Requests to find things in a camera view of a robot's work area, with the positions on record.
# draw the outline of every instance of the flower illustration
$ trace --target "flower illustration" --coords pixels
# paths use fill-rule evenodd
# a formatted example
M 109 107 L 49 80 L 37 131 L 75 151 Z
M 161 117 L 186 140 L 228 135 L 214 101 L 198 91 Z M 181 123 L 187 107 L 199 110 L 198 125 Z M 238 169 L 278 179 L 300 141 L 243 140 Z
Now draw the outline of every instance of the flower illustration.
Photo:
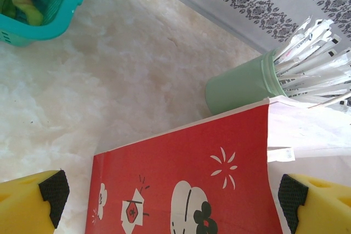
M 351 11 L 347 11 L 341 16 L 342 19 L 350 19 L 351 18 Z
M 276 18 L 269 18 L 266 23 L 269 26 L 273 26 L 273 25 L 278 23 L 278 19 L 276 19 Z
M 94 208 L 93 209 L 93 215 L 92 215 L 92 223 L 95 225 L 95 223 L 97 222 L 97 209 Z
M 288 34 L 289 33 L 289 30 L 287 29 L 287 28 L 281 28 L 280 30 L 279 30 L 279 34 Z
M 105 189 L 105 184 L 101 183 L 100 187 L 100 195 L 99 195 L 99 208 L 98 208 L 98 217 L 99 219 L 103 219 L 104 215 L 104 206 L 107 201 L 107 190 Z
M 265 12 L 265 9 L 263 7 L 255 7 L 252 11 L 252 14 L 262 15 L 264 12 Z
M 204 201 L 201 205 L 201 211 L 194 212 L 194 220 L 197 223 L 196 234 L 217 234 L 217 223 L 210 218 L 211 205 Z
M 345 5 L 347 1 L 348 0 L 334 0 L 330 6 L 332 8 L 341 7 L 342 5 Z
M 213 158 L 214 160 L 216 160 L 218 163 L 220 164 L 224 164 L 225 163 L 225 160 L 226 160 L 226 155 L 225 155 L 225 152 L 224 152 L 224 149 L 223 148 L 220 148 L 221 152 L 222 152 L 222 156 L 223 156 L 223 162 L 220 160 L 219 157 L 217 156 L 210 156 L 211 158 Z M 235 157 L 235 152 L 231 155 L 231 157 L 228 159 L 227 161 L 227 164 L 231 163 L 233 160 L 234 160 L 234 157 Z M 230 170 L 235 170 L 237 168 L 236 165 L 232 165 L 229 169 Z M 215 175 L 218 175 L 220 172 L 222 172 L 222 169 L 219 169 L 219 170 L 216 170 L 214 171 L 211 176 L 215 176 Z M 231 176 L 231 175 L 228 175 L 232 185 L 233 185 L 233 188 L 235 189 L 235 181 L 234 181 L 234 178 Z M 227 186 L 227 176 L 225 176 L 224 178 L 224 183 L 223 183 L 223 189 L 225 189 Z

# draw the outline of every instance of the marble floor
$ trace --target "marble floor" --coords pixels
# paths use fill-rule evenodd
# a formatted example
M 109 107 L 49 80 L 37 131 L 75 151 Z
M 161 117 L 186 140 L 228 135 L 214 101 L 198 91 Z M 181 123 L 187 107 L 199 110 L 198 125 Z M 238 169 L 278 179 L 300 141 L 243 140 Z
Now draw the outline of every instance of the marble floor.
M 210 115 L 206 81 L 258 53 L 178 0 L 85 0 L 68 31 L 0 43 L 0 181 L 64 169 L 84 233 L 92 157 Z

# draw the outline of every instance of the red paper bag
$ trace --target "red paper bag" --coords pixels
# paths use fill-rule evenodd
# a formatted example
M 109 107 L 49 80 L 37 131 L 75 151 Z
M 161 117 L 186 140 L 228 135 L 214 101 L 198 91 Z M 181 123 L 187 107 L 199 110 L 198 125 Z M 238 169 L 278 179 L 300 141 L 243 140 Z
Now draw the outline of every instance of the red paper bag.
M 86 234 L 274 233 L 268 105 L 94 157 Z

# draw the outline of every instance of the white paper bag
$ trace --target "white paper bag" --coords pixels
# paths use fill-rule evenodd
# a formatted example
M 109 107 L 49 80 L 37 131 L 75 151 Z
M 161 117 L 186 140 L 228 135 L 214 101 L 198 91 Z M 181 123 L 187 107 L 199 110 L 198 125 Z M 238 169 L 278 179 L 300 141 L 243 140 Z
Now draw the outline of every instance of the white paper bag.
M 351 116 L 284 96 L 270 99 L 268 146 L 291 147 L 296 158 L 351 156 Z

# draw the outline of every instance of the black foam pad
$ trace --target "black foam pad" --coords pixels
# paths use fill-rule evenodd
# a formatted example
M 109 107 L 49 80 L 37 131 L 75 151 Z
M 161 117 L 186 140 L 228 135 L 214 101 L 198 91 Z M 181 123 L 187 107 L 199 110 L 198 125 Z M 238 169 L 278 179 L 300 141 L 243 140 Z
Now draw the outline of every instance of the black foam pad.
M 57 229 L 70 193 L 67 177 L 63 170 L 39 184 L 43 200 L 51 206 L 50 219 Z
M 305 205 L 307 193 L 307 186 L 287 174 L 283 175 L 280 181 L 278 199 L 292 234 L 295 234 L 299 222 L 297 209 L 299 206 Z

